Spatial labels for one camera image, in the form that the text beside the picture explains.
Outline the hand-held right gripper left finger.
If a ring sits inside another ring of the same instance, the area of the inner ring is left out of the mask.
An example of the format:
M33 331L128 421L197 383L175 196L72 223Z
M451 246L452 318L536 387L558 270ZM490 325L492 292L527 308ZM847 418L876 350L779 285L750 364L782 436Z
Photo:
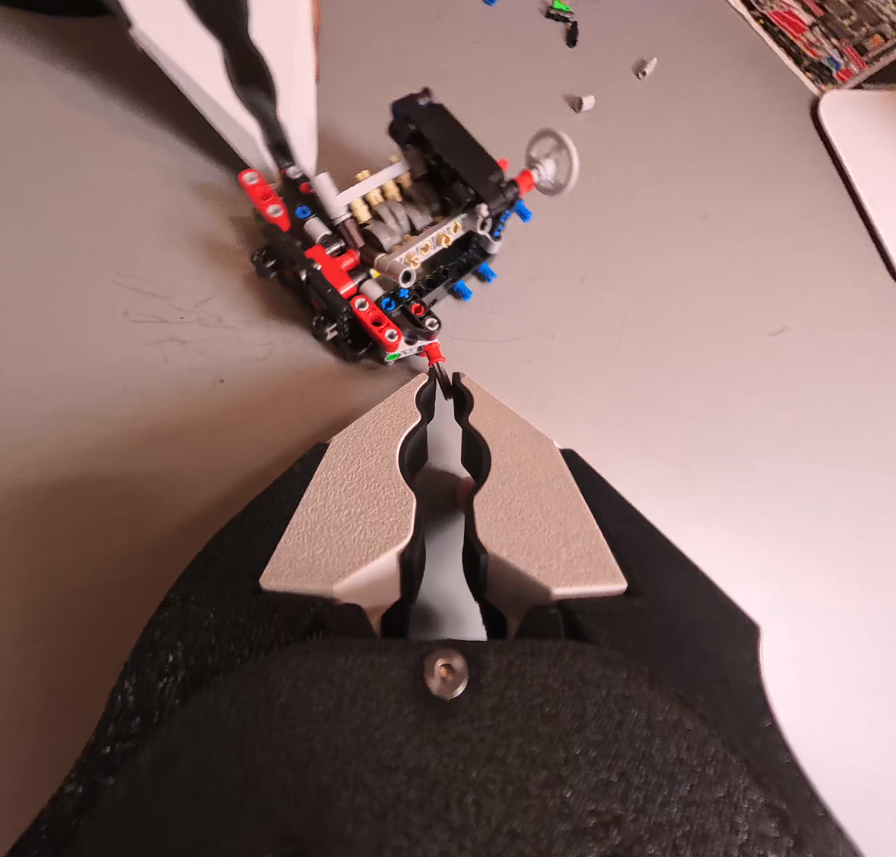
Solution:
M357 605L377 634L404 637L426 562L413 485L428 424L421 373L333 436L260 586Z

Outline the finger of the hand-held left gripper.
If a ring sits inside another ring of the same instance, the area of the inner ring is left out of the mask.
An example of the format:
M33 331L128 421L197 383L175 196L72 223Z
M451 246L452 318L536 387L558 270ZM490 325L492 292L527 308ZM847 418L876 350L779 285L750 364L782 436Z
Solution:
M312 0L203 0L203 24L274 169L313 173L318 126Z
M275 172L288 159L273 63L252 23L284 0L117 0L133 41L250 167Z

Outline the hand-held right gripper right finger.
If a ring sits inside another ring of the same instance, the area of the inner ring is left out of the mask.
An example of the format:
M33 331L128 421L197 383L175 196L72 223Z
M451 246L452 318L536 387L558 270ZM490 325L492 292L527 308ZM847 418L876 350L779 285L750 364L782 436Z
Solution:
M508 639L527 613L618 596L628 583L554 440L462 372L454 417L465 501L462 564L487 639Z

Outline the lego car chassis assembly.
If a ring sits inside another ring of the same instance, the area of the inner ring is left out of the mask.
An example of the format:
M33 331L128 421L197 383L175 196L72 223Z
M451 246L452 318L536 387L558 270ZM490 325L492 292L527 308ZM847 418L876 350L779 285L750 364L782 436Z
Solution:
M252 266L297 297L318 341L351 361L422 357L449 397L436 303L469 300L471 278L495 279L511 218L532 218L524 198L570 191L579 153L568 135L543 128L512 175L430 90L396 100L391 114L399 154L346 190L296 167L278 184L252 168L239 173L266 238Z

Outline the white book stand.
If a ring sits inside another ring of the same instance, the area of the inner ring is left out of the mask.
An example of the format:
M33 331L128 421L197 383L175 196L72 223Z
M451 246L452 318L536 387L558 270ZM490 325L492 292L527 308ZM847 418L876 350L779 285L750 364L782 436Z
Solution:
M895 279L895 86L830 91L813 121L891 279Z

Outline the colourful sticker sheet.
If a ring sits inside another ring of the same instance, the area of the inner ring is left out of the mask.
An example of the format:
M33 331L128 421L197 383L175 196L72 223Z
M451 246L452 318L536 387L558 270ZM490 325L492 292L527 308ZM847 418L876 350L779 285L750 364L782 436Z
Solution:
M726 0L816 96L894 85L895 0Z

